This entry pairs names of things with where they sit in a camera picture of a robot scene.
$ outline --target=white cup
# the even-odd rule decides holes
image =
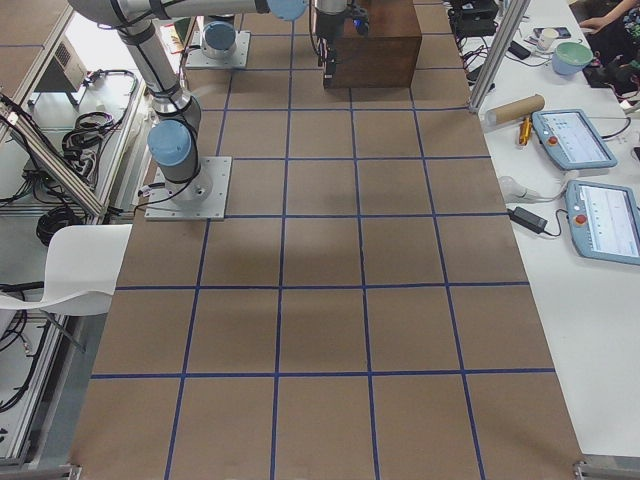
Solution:
[[[540,32],[540,37],[538,38],[538,45],[536,48],[539,52],[546,52],[551,48],[554,40],[558,38],[558,31],[555,28],[545,28]]]

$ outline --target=green bowl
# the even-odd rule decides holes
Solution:
[[[593,53],[581,43],[565,42],[556,47],[551,59],[553,70],[560,75],[579,72],[593,60]]]

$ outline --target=cardboard tube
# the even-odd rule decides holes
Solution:
[[[487,110],[485,119],[489,125],[498,125],[520,119],[543,108],[544,97],[542,95],[533,95],[532,97],[523,98],[522,100]]]

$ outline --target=grid floor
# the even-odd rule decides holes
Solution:
[[[221,223],[135,225],[71,461],[90,479],[572,478],[579,450],[444,8],[411,89],[323,90],[245,15],[190,72]]]

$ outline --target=tablet screen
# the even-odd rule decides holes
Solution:
[[[558,139],[569,163],[609,161],[609,155],[577,112],[544,114],[547,127]]]
[[[624,190],[580,186],[595,252],[640,257],[637,227]]]

